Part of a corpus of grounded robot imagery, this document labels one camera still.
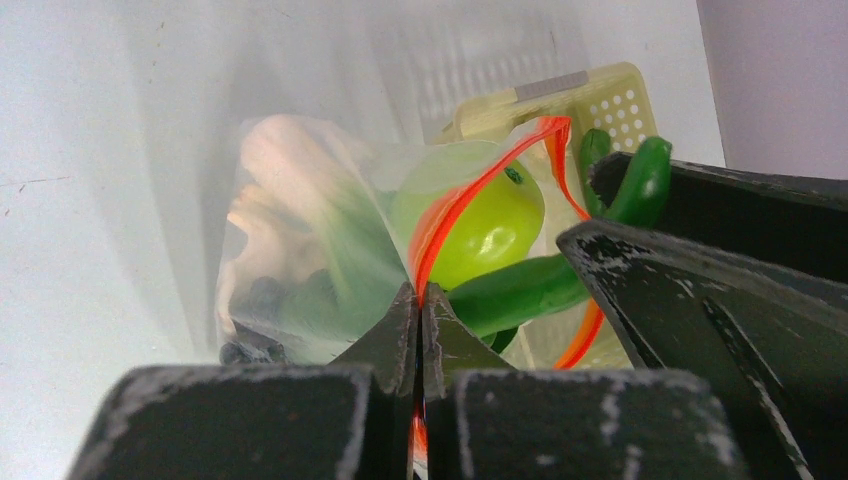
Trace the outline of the white oyster mushroom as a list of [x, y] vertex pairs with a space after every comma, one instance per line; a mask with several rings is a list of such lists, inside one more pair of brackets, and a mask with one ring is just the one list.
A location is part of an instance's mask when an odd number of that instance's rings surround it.
[[338, 272], [331, 243], [372, 211], [356, 172], [369, 152], [336, 124], [303, 116], [266, 117], [242, 137], [240, 166], [250, 179], [227, 220], [246, 243], [219, 272], [215, 313], [225, 332], [234, 332], [235, 308], [254, 280], [292, 286], [321, 268]]

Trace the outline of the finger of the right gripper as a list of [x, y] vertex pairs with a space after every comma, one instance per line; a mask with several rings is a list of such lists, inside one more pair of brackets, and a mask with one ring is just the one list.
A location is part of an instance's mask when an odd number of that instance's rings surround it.
[[599, 220], [557, 244], [636, 364], [709, 383], [753, 478], [846, 477], [845, 258], [805, 272]]
[[665, 255], [775, 268], [847, 282], [847, 183], [673, 160], [670, 191], [648, 229], [594, 228]]

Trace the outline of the green apple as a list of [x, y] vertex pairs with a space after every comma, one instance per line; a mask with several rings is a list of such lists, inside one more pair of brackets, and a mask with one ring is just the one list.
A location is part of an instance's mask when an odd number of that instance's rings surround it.
[[430, 271], [443, 290], [525, 259], [541, 232], [544, 199], [520, 162], [499, 173], [454, 223]]

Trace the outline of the green cucumber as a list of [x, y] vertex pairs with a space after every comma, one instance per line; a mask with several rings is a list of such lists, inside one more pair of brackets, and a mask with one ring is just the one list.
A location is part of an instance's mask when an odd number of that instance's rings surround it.
[[535, 257], [469, 280], [446, 294], [459, 320], [479, 337], [566, 311], [588, 291], [562, 255]]

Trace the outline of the clear zip top bag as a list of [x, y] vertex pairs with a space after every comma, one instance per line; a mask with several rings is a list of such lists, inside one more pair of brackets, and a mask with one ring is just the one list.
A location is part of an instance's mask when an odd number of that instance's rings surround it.
[[367, 142], [336, 124], [272, 115], [240, 131], [214, 317], [229, 359], [326, 364], [402, 286], [441, 288], [491, 346], [584, 305], [542, 336], [539, 363], [578, 364], [603, 321], [553, 247], [587, 218], [571, 181], [572, 122], [542, 116], [502, 140]]

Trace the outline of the green bok choy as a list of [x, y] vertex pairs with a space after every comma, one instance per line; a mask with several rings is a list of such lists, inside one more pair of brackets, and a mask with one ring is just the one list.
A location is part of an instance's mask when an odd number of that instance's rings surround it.
[[385, 314], [408, 280], [383, 217], [367, 191], [344, 187], [306, 215], [326, 265], [281, 302], [283, 330], [312, 340], [353, 342]]

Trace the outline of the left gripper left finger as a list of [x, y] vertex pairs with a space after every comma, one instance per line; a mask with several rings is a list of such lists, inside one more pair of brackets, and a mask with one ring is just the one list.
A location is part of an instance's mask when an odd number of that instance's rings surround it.
[[324, 366], [150, 365], [102, 401], [72, 479], [410, 479], [420, 312], [403, 284]]

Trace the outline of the green chili pepper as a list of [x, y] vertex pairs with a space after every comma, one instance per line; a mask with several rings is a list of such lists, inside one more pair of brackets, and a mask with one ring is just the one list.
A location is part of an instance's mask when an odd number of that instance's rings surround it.
[[590, 129], [581, 140], [577, 156], [578, 178], [588, 215], [629, 226], [650, 228], [661, 217], [671, 182], [672, 143], [646, 138], [632, 156], [624, 178], [610, 205], [605, 205], [590, 182], [593, 166], [612, 153], [610, 135]]

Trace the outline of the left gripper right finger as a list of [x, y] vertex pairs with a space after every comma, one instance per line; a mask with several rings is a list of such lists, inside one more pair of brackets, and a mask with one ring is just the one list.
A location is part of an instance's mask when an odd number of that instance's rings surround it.
[[509, 367], [423, 291], [432, 479], [745, 479], [708, 383], [680, 370]]

